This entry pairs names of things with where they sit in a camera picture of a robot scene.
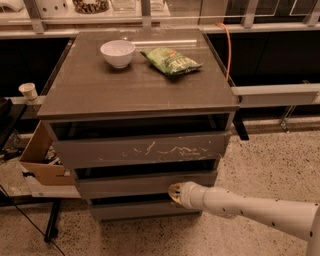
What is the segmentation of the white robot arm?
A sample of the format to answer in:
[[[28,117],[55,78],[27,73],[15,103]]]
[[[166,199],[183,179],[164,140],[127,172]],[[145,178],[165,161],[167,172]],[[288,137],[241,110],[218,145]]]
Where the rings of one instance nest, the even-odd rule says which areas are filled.
[[[172,184],[170,197],[187,209],[217,216],[242,216],[307,242],[306,256],[320,256],[320,205],[235,194],[194,182]]]

